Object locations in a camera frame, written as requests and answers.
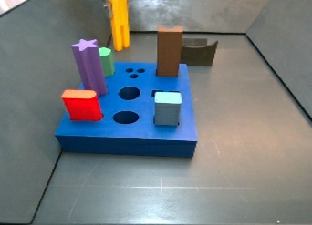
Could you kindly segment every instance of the metal wall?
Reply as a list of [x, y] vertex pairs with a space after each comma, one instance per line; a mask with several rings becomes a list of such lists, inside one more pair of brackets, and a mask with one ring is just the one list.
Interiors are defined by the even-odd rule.
[[130, 30], [183, 25], [188, 32], [247, 33], [268, 1], [130, 0]]
[[61, 94], [80, 83], [70, 45], [109, 36], [102, 0], [31, 0], [0, 18], [0, 222], [33, 221], [61, 154]]
[[272, 0], [248, 31], [270, 65], [312, 116], [312, 0]]

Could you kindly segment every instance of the purple block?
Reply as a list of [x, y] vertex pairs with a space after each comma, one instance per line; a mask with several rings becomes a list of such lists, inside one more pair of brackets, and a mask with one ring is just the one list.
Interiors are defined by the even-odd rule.
[[85, 89], [96, 90], [98, 95], [108, 94], [97, 39], [81, 39], [78, 44], [71, 45], [71, 48]]

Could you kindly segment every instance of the blue base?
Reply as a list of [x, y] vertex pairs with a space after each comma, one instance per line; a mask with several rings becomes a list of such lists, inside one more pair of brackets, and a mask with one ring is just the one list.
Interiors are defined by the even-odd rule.
[[[116, 73], [106, 78], [109, 94], [100, 96], [104, 119], [98, 122], [73, 121], [66, 112], [57, 138], [62, 149], [70, 152], [90, 152], [121, 155], [149, 155], [193, 157], [197, 146], [197, 125], [188, 76], [188, 67], [181, 65], [179, 77], [157, 77], [156, 63], [116, 63]], [[124, 87], [137, 87], [124, 91]], [[183, 93], [180, 126], [156, 126], [156, 103], [153, 91], [180, 91]], [[116, 122], [114, 115], [132, 111], [140, 119], [130, 124]], [[129, 123], [136, 116], [120, 116], [118, 121]]]

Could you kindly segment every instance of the brown block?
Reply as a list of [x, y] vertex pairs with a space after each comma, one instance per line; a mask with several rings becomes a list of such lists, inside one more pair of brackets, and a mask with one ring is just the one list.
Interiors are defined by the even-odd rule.
[[180, 75], [184, 28], [159, 27], [157, 30], [157, 72], [159, 76]]

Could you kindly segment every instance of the gray surface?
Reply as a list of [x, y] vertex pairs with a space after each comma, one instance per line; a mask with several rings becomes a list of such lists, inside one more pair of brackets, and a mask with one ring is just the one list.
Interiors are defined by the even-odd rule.
[[247, 33], [268, 0], [130, 0], [132, 31], [183, 25], [184, 31]]
[[0, 18], [0, 222], [33, 220], [61, 153], [61, 95], [80, 83], [70, 45], [109, 35], [102, 0], [31, 0]]
[[[35, 223], [311, 223], [312, 128], [246, 36], [189, 67], [193, 159], [63, 153]], [[157, 35], [132, 35], [120, 61], [157, 61]]]
[[272, 0], [248, 36], [312, 117], [312, 0]]

